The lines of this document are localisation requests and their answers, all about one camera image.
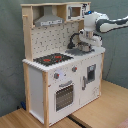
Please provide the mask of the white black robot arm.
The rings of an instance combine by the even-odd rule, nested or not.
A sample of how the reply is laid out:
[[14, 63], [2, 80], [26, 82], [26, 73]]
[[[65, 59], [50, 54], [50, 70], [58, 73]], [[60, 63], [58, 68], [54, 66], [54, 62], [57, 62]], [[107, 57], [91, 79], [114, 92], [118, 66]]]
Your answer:
[[100, 47], [102, 38], [95, 35], [95, 31], [106, 33], [123, 27], [128, 27], [128, 16], [122, 19], [110, 20], [106, 14], [88, 11], [84, 15], [84, 28], [79, 31], [79, 39], [82, 42]]

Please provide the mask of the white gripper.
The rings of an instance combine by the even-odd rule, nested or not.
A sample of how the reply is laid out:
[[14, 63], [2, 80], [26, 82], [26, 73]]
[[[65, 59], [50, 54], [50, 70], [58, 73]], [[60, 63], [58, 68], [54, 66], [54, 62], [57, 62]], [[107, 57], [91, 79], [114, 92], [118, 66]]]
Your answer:
[[79, 31], [79, 39], [82, 42], [86, 42], [90, 45], [102, 44], [102, 39], [100, 36], [95, 35], [93, 31], [85, 31], [84, 29]]

